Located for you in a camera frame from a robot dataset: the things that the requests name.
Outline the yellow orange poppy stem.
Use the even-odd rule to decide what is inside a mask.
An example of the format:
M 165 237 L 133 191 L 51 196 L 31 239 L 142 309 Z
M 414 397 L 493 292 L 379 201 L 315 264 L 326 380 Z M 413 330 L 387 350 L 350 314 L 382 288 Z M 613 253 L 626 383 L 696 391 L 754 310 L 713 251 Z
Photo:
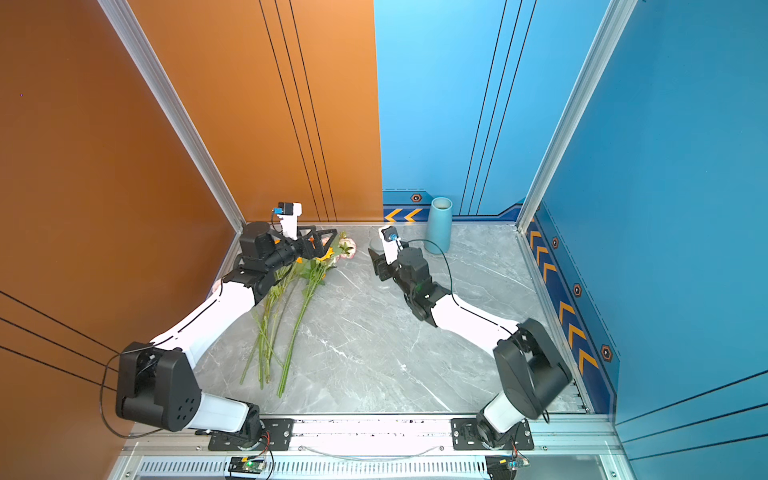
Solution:
M 288 345 L 283 354 L 279 353 L 277 336 L 299 281 L 303 279 L 307 284 L 302 275 L 307 261 L 299 259 L 288 267 L 278 269 L 277 284 L 269 290 L 261 313 L 254 315 L 258 327 L 257 336 L 240 375 L 240 384 L 247 379 L 254 361 L 257 362 L 257 379 L 261 388 L 272 382 L 273 378 L 278 378 L 279 383 Z

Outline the pink ranunculus flower stem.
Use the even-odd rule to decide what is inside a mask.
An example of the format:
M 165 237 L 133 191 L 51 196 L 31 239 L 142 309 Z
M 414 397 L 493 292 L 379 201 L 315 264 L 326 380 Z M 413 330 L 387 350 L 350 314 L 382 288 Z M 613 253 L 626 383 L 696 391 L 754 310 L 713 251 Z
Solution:
M 333 260 L 350 260 L 356 252 L 356 242 L 346 232 L 342 232 L 333 244 Z

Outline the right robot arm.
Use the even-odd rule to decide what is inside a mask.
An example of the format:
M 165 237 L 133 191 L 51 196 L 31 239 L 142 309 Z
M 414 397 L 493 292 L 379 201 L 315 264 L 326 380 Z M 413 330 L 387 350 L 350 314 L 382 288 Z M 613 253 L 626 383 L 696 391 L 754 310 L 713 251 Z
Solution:
M 476 415 L 475 431 L 489 449 L 506 449 L 525 420 L 548 416 L 549 405 L 572 382 L 563 356 L 543 325 L 507 320 L 478 309 L 435 282 L 422 250 L 395 255 L 368 250 L 375 275 L 393 280 L 413 315 L 449 331 L 493 357 L 501 391 Z

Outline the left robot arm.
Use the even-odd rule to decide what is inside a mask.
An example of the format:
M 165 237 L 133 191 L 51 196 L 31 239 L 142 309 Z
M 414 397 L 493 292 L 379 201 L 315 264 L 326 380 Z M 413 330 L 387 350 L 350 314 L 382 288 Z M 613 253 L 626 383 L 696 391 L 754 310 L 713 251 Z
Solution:
M 202 355 L 277 283 L 277 272 L 297 260 L 321 259 L 338 232 L 314 226 L 247 224 L 232 270 L 216 293 L 151 342 L 133 342 L 118 356 L 115 413 L 124 420 L 177 432 L 232 434 L 249 442 L 262 436 L 257 405 L 205 393 L 194 373 Z

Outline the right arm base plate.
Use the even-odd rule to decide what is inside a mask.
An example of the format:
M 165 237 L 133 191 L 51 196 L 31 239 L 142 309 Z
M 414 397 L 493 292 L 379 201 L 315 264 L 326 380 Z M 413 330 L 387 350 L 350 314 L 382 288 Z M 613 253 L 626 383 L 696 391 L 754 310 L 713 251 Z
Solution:
M 516 423 L 504 433 L 496 431 L 486 420 L 478 418 L 453 418 L 450 427 L 453 449 L 457 451 L 531 451 L 535 448 L 527 419 Z

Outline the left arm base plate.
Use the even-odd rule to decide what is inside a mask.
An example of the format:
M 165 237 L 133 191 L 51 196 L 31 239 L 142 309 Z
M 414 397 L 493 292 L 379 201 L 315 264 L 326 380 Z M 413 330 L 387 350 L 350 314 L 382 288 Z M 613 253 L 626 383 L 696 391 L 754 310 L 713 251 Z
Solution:
M 259 418 L 249 420 L 241 431 L 226 433 L 214 431 L 210 435 L 209 451 L 287 451 L 293 435 L 295 421 L 291 418 Z

